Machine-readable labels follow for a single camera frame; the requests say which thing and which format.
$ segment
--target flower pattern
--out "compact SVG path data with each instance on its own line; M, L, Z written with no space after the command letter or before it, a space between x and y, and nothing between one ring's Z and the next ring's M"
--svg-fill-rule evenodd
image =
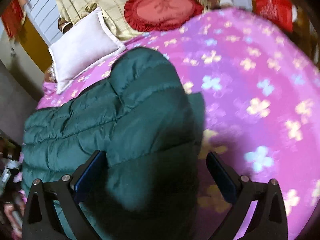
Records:
M317 204L319 197L320 197L320 179L318 179L316 183L316 187L312 192L311 206L315 206Z
M205 44L207 44L207 46L217 45L217 43L218 43L218 41L216 41L215 39L205 40L204 42L205 42Z
M230 27L225 26L226 22L231 23ZM211 27L207 35L203 35L204 27L208 24ZM265 27L273 31L270 36L262 33ZM247 28L251 29L251 33L244 30ZM226 41L227 36L240 37L240 40L231 43ZM300 217L310 216L319 200L320 172L317 164L320 162L320 146L316 139L320 134L320 121L316 113L320 111L320 75L317 68L270 22L229 8L194 17L180 29L166 33L151 31L126 41L125 52L105 62L98 62L98 66L78 76L60 95L56 94L56 84L45 83L45 95L37 108L57 107L77 97L84 89L102 80L102 75L110 71L114 62L137 44L167 54L180 80L183 78L181 83L186 93L203 91L206 105L205 134L209 135L204 134L197 163L199 203L202 205L198 209L198 217L203 219L203 214L218 216L214 204L217 201L212 200L212 195L217 194L207 191L212 178L205 166L206 155L209 151L215 151L238 173L251 171L254 181L267 181L267 178L280 181L286 210L290 213L288 240L294 240L304 227L305 220L300 220ZM248 47L259 52L252 52L251 55ZM276 61L276 64L269 62L270 68L267 63L269 58ZM215 86L220 88L217 86L220 85L221 90L202 89L204 76L209 76L210 81L220 79ZM78 83L77 80L82 77L83 80ZM251 100L255 98L259 101L252 103ZM268 148L265 156L263 150L257 150L259 146ZM248 152L258 152L252 162L244 158ZM260 172L254 171L254 163L257 163L256 170L262 167ZM294 189L295 194L292 194L292 190L288 192L290 189ZM196 223L198 231L207 235L212 233L208 225L216 226L213 221L202 223L198 220ZM247 226L245 220L240 230L245 231Z
M215 50L211 51L211 55L210 56L206 56L206 54L204 54L201 59L204 60L205 64L210 64L213 61L214 62L219 62L221 60L221 56L217 55L217 52Z
M276 51L276 52L274 53L274 58L282 58L282 53L279 52L279 51Z
M164 54L162 54L167 60L169 60L170 59L170 57L168 56L168 53L164 53Z
M185 26L182 26L182 27L179 28L179 32L180 32L181 34L185 33L187 30L188 30L188 28L185 27Z
M190 58L184 58L184 59L183 59L183 63L188 63L188 64L190 64L190 65L193 66L193 67L199 65L199 62L198 62L198 61L196 61L195 59L190 59Z
M204 26L202 34L203 35L208 35L208 30L210 29L210 27L211 27L211 24L208 24L208 25Z
M276 44L284 45L284 38L283 37L276 37Z
M287 216L292 212L292 207L296 207L300 202L300 197L295 189L290 189L287 195L284 197L284 207Z
M222 89L222 86L220 85L220 78L211 78L210 76L204 76L202 81L203 84L201 88L204 90L208 90L211 88L215 91L219 91Z
M295 139L296 141L301 141L302 138L302 132L300 131L301 125L299 121L286 121L285 126L287 127L288 131L288 137L289 139Z
M269 152L268 147L259 146L255 152L248 152L244 155L244 159L252 163L252 168L255 172L260 172L264 167L271 167L274 164L274 161L271 157L267 157Z
M253 98L250 101L250 106L247 108L249 114L258 114L260 117L267 117L270 113L270 102L268 100L260 101L259 98Z
M243 28L242 32L243 32L243 34L251 34L251 29L250 28Z
M110 76L110 74L111 74L111 70L107 70L105 73L103 73L101 75L101 77L106 78L106 77Z
M226 37L226 41L236 42L236 41L239 41L239 40L240 40L240 37L237 37L237 36L234 36L234 35Z
M292 63L296 69L303 69L307 65L303 58L295 58Z
M251 37L243 37L243 41L245 41L247 44L251 44L253 39Z
M192 93L192 87L193 87L193 83L191 81L186 82L183 85L183 89L186 92L186 94L191 94Z
M76 94L78 93L78 90L74 90L73 92L72 92L72 94L71 94L71 97L75 97L76 96Z
M79 78L77 82L80 83L82 80L84 80L84 77Z
M203 138L202 138L202 143L201 143L201 149L200 153L198 155L198 159L205 159L207 157L207 154L212 151L213 147L210 143L210 139L214 136L217 136L218 133L216 131L206 129L203 132Z
M247 48L247 52L249 52L250 56L260 57L261 55L261 52L259 51L259 49L253 49L250 47Z
M270 36L273 33L273 30L270 30L269 27L265 27L265 28L262 29L262 33L267 35L267 36Z
M85 78L84 78L84 81L87 81L89 78L90 78L91 75L87 75Z
M262 89L262 93L267 97L270 96L275 87L270 85L270 80L264 79L263 81L259 81L257 84L257 88Z
M222 29L216 29L216 30L213 30L213 33L221 34L221 33L223 33L223 30Z
M198 205L202 208L211 206L219 214L231 208L231 204L224 200L217 185L208 187L207 196L198 197Z
M291 79L293 80L294 84L295 85L304 85L306 82L302 79L302 76L301 75L296 75L296 74L293 74L291 76Z
M246 58L244 59L243 61L240 62L240 66L243 66L244 67L244 70L245 71L248 71L250 69L253 69L256 67L256 63L255 62L252 62L251 59L249 58Z
M224 24L224 26L226 27L226 28L230 28L231 26L232 26L232 22L226 22L225 24Z
M275 59L269 58L267 60L268 68L273 68L276 71L280 70L279 62Z
M165 41L164 45L168 47L170 44L176 44L176 43L177 43L177 39L172 39L170 41Z

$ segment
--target floral bedsheet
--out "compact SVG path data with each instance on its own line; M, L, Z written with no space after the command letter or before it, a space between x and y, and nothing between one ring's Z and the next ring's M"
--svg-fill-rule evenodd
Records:
M186 93L203 93L195 240L208 239L230 208L206 169L209 150L253 181L279 181L293 240L320 197L320 74L313 63L275 25L234 8L208 12L173 31L144 33L126 46L158 50L176 67ZM45 83L38 108L77 97L108 77L118 57L89 69L61 95L54 83Z

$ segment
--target red cushion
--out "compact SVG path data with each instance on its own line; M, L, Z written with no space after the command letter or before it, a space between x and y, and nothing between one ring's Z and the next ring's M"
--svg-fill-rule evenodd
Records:
M202 11L196 0L129 0L124 5L124 18L140 32L167 31L179 28Z

